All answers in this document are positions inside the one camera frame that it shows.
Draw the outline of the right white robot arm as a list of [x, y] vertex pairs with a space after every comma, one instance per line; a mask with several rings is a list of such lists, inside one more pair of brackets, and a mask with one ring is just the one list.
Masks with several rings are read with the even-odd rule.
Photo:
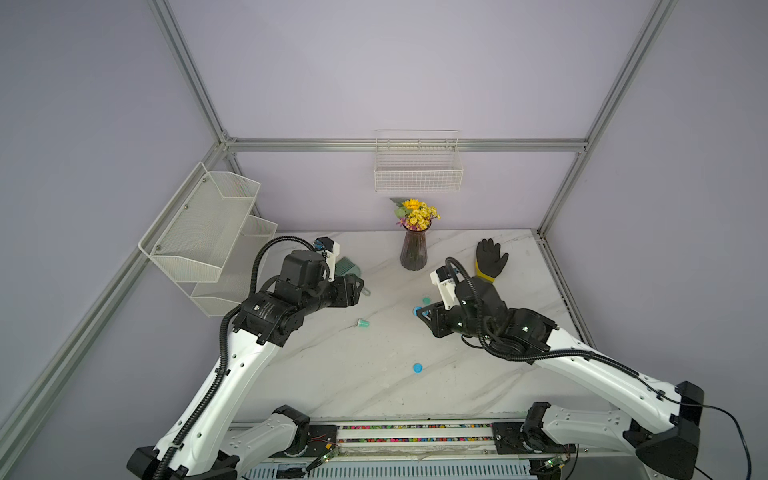
[[608, 411], [575, 411], [535, 402], [517, 433], [496, 430], [500, 449], [565, 455], [571, 447], [592, 446], [633, 454], [670, 479], [698, 472], [700, 422], [709, 408], [700, 387], [654, 379], [534, 310], [507, 306], [491, 282], [470, 275], [452, 257], [430, 280], [441, 299], [414, 313], [434, 337], [475, 338], [477, 348], [496, 359], [555, 372], [611, 405]]

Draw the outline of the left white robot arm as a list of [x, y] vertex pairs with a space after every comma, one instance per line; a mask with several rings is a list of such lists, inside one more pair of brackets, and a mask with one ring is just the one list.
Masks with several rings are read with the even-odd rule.
[[265, 243], [245, 299], [222, 318], [217, 363], [168, 432], [133, 452], [129, 472], [139, 479], [238, 479], [274, 454], [305, 451], [310, 419], [288, 405], [242, 434], [228, 432], [259, 375], [307, 316], [359, 302], [364, 282], [337, 274], [339, 254], [329, 237]]

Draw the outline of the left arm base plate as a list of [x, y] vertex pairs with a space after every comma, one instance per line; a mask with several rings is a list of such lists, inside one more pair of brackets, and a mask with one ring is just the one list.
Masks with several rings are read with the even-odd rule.
[[287, 451], [274, 453], [270, 459], [316, 458], [338, 443], [339, 426], [310, 423], [300, 427]]

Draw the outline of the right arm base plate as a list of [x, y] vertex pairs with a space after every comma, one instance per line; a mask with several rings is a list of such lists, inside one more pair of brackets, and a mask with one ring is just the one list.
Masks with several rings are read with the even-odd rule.
[[491, 424], [496, 452], [511, 454], [566, 454], [576, 452], [575, 444], [559, 444], [550, 439], [541, 428], [530, 427], [522, 421], [494, 422]]

